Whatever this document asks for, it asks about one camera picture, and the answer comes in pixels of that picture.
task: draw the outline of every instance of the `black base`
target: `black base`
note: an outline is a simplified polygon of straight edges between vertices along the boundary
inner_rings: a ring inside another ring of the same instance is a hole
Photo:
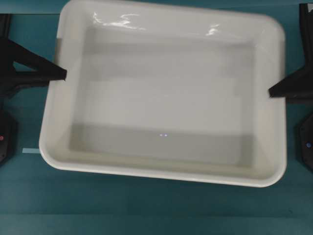
[[[9,139],[11,134],[11,120],[9,115],[0,114],[0,163],[7,157]]]

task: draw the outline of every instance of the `teal table surface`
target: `teal table surface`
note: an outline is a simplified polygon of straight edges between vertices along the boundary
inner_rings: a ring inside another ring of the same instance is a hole
[[[43,13],[59,13],[66,1],[51,1],[54,7],[21,2],[0,2],[0,9],[40,14],[14,15],[10,39],[53,60],[59,15]],[[225,0],[161,2],[270,15],[286,32],[286,73],[304,64],[299,1],[240,0],[232,7]],[[22,153],[38,148],[46,92],[26,89],[4,103],[18,128],[15,154],[0,167],[0,235],[313,234],[313,173],[299,161],[296,129],[313,105],[287,105],[283,178],[267,188],[248,188],[54,169],[40,154]]]

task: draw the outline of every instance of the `white tape strip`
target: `white tape strip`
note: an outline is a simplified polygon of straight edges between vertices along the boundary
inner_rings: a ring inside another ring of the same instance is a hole
[[[38,148],[23,148],[22,153],[36,153],[40,154],[40,151]]]

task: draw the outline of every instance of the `white plastic tray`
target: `white plastic tray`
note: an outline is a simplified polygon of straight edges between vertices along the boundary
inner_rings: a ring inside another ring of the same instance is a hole
[[[66,170],[264,187],[286,167],[281,26],[262,15],[72,0],[40,151]]]

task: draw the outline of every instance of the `teal background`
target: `teal background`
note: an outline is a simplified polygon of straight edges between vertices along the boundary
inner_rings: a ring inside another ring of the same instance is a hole
[[[0,1],[1,12],[20,13],[13,16],[10,39],[52,60],[65,2]],[[304,64],[300,1],[152,2],[270,15],[286,32],[286,73]],[[23,90],[4,103],[19,125],[15,155],[0,167],[0,235],[313,234],[313,174],[298,160],[296,137],[313,105],[287,105],[283,178],[267,188],[247,188],[54,169],[39,154],[22,153],[38,148],[46,92]]]

